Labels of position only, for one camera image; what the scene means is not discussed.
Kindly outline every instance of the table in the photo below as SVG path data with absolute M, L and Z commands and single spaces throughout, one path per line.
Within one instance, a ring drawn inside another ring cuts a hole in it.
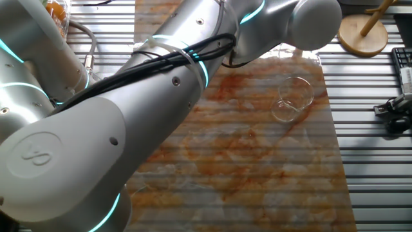
M 73 0 L 72 19 L 96 34 L 95 71 L 107 77 L 128 60 L 133 50 L 135 0 L 82 6 L 97 2 Z M 154 6 L 159 2 L 153 0 Z M 359 7 L 343 10 L 362 12 Z M 400 94 L 389 54 L 392 48 L 404 46 L 393 19 L 397 13 L 410 14 L 412 6 L 389 8 L 382 19 L 389 43 L 373 58 L 349 54 L 337 38 L 319 50 L 358 231 L 412 230 L 412 131 L 389 139 L 373 112 L 374 105 Z M 78 30 L 70 29 L 70 33 L 68 43 L 83 60 L 91 41 Z

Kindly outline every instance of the wooden dowel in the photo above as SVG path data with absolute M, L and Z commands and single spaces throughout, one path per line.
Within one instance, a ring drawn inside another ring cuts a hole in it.
M 372 30 L 373 26 L 375 26 L 376 22 L 385 14 L 385 11 L 392 5 L 393 0 L 385 0 L 379 10 L 373 13 L 371 19 L 365 24 L 363 29 L 360 31 L 360 35 L 365 37 L 368 33 Z

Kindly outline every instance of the robot logo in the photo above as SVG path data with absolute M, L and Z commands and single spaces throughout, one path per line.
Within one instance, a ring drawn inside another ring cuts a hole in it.
M 16 177 L 38 177 L 55 165 L 61 149 L 61 140 L 55 134 L 35 133 L 14 146 L 7 168 Z
M 24 160 L 31 160 L 34 165 L 42 166 L 47 164 L 52 156 L 48 152 L 41 151 L 42 149 L 38 146 L 33 146 L 32 142 L 28 142 L 28 151 L 21 155 Z

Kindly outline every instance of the clear glass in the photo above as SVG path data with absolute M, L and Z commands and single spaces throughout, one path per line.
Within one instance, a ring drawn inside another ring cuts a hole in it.
M 69 30 L 71 0 L 47 0 L 46 10 L 56 23 L 63 38 Z
M 292 122 L 314 101 L 310 83 L 301 77 L 289 77 L 278 88 L 279 97 L 272 103 L 272 115 L 281 122 Z
M 302 57 L 307 61 L 312 61 L 318 65 L 321 64 L 321 58 L 318 56 L 318 51 L 302 51 L 289 44 L 280 44 L 276 47 L 279 50 L 279 58 Z

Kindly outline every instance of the glass jar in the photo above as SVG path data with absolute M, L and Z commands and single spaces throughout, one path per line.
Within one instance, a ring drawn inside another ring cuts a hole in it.
M 69 30 L 71 0 L 41 0 L 63 38 Z

